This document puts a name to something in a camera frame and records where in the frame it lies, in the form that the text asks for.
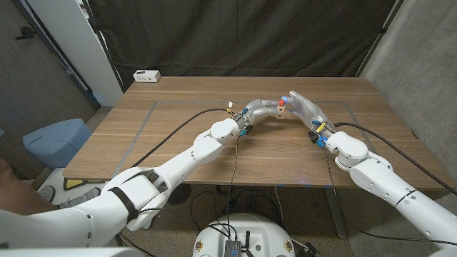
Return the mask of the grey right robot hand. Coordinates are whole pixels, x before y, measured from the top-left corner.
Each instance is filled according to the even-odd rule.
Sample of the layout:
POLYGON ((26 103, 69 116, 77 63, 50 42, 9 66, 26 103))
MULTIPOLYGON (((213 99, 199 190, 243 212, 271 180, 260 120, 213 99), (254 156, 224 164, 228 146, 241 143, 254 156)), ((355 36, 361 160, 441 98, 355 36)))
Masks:
POLYGON ((291 105, 289 112, 299 117, 312 132, 328 138, 338 131, 315 103, 299 93, 290 91, 289 96, 282 96, 281 99, 291 105))

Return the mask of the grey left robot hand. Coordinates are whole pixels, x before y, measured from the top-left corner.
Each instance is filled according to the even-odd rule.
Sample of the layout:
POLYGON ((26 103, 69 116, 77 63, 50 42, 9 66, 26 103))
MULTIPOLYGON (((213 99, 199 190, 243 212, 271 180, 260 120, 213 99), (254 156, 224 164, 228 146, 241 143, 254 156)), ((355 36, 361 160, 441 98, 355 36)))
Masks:
POLYGON ((255 121, 255 118, 266 114, 276 115, 278 119, 283 118, 284 109, 278 105, 278 101, 256 99, 247 104, 242 111, 233 117, 239 131, 244 131, 255 121))

